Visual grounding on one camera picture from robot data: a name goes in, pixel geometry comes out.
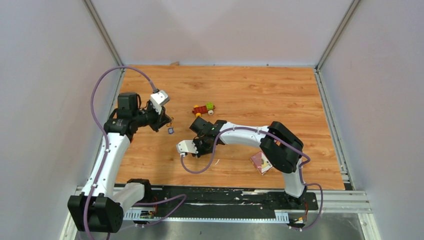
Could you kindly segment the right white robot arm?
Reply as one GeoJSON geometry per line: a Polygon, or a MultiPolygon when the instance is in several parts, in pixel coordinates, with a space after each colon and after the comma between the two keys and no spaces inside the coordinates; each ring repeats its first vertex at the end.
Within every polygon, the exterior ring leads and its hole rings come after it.
{"type": "Polygon", "coordinates": [[[190,125],[196,136],[177,144],[182,158],[187,154],[199,158],[215,157],[217,145],[243,145],[259,148],[270,164],[282,173],[286,204],[298,209],[306,201],[307,187],[299,170],[303,156],[303,142],[278,121],[271,125],[246,126],[225,120],[214,123],[197,117],[190,125]]]}

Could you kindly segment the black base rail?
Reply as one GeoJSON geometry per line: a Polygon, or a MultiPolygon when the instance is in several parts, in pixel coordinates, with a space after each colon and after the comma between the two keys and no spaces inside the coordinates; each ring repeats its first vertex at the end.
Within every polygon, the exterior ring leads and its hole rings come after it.
{"type": "Polygon", "coordinates": [[[270,220],[276,213],[306,214],[319,210],[313,192],[300,200],[283,190],[194,186],[153,186],[147,199],[138,201],[127,219],[270,220]]]}

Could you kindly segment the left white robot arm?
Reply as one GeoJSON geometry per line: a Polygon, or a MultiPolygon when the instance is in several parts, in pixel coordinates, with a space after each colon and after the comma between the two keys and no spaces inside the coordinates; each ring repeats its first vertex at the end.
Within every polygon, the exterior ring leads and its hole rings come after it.
{"type": "Polygon", "coordinates": [[[118,95],[117,108],[100,127],[103,133],[100,153],[87,183],[79,195],[70,196],[67,207],[78,231],[116,233],[124,214],[136,203],[142,207],[153,201],[147,179],[130,179],[122,190],[114,193],[116,177],[123,157],[141,127],[153,131],[170,123],[165,104],[170,98],[164,90],[150,95],[146,106],[135,92],[118,95]]]}

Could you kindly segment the silver key with blue tag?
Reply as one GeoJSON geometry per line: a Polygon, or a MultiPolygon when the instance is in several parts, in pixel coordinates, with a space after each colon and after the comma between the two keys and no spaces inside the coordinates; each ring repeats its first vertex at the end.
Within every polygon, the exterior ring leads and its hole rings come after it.
{"type": "Polygon", "coordinates": [[[169,135],[174,134],[175,133],[174,127],[173,126],[168,127],[167,132],[168,132],[169,135]]]}

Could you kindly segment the red patterned card box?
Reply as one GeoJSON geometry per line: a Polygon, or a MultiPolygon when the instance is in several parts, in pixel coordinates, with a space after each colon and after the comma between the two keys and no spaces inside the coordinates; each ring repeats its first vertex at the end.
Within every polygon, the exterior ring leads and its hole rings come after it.
{"type": "Polygon", "coordinates": [[[273,168],[273,165],[262,151],[252,155],[250,157],[250,161],[261,175],[266,174],[269,170],[273,168]]]}

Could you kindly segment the toy brick car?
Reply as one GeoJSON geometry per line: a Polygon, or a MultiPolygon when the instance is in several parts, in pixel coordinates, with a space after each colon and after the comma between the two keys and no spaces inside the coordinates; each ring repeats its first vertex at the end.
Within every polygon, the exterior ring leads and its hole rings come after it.
{"type": "Polygon", "coordinates": [[[195,105],[192,109],[192,113],[195,117],[201,117],[202,115],[213,115],[216,106],[212,102],[207,102],[204,105],[195,105]]]}

